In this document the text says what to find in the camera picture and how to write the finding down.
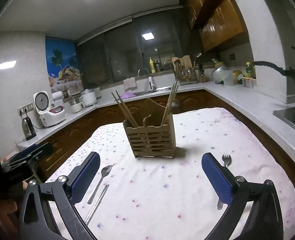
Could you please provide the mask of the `person's left hand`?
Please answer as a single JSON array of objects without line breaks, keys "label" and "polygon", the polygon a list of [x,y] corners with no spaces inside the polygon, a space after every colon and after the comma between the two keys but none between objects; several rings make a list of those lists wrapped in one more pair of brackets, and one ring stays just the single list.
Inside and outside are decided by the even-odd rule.
[{"label": "person's left hand", "polygon": [[14,213],[21,205],[28,183],[23,181],[21,188],[14,191],[14,195],[0,198],[0,215]]}]

